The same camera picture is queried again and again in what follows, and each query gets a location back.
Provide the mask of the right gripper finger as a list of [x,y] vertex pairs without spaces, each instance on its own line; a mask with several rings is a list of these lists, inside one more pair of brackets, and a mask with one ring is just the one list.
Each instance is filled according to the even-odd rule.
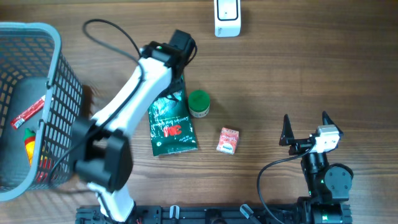
[[343,136],[343,131],[334,123],[326,111],[322,112],[322,122],[323,125],[334,125],[339,132],[339,136]]
[[284,115],[284,123],[280,135],[280,146],[289,146],[294,143],[294,134],[292,131],[291,123],[288,114]]

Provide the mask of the small red tissue packet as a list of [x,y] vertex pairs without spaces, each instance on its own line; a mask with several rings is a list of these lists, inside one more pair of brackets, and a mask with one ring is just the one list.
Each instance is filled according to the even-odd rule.
[[222,128],[216,150],[225,154],[234,154],[239,142],[239,131]]

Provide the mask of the green lid spice jar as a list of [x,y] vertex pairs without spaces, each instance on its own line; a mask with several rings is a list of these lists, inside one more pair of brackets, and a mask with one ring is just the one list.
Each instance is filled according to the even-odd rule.
[[195,118],[205,117],[210,110],[210,96],[203,90],[195,90],[188,96],[188,108]]

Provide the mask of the green 3M gloves package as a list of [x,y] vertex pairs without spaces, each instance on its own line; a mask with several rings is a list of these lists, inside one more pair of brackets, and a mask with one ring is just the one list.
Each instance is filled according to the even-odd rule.
[[170,95],[155,100],[147,112],[153,156],[198,149],[184,86]]

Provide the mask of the red snack stick packet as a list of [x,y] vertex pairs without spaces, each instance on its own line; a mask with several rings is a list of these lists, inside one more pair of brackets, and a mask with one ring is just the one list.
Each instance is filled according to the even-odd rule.
[[26,121],[31,119],[35,114],[37,114],[45,104],[45,95],[40,97],[33,105],[24,110],[21,114],[16,116],[11,122],[10,125],[14,129],[20,128]]

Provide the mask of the red sauce bottle green cap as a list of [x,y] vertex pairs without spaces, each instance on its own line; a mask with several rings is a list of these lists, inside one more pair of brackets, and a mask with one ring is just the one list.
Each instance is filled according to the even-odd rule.
[[27,158],[29,160],[29,165],[32,165],[32,159],[34,155],[34,147],[35,147],[35,132],[29,128],[25,128],[24,132],[24,146],[25,151],[27,153]]

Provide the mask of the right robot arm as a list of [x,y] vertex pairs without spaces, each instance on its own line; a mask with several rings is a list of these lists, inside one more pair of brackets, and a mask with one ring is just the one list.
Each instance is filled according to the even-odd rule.
[[290,119],[284,116],[280,146],[288,146],[291,156],[301,158],[301,168],[308,188],[308,197],[299,197],[294,211],[296,223],[352,223],[349,192],[353,171],[340,163],[330,164],[327,154],[338,148],[343,131],[327,112],[322,113],[321,126],[305,139],[294,137]]

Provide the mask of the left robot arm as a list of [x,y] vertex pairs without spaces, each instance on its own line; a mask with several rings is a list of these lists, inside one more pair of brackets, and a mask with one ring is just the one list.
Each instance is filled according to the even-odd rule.
[[91,119],[73,124],[72,170],[99,200],[100,223],[126,223],[136,204],[127,189],[133,161],[130,138],[150,105],[182,87],[182,73],[196,43],[190,34],[176,30],[169,42],[143,46],[133,57],[136,67],[127,83]]

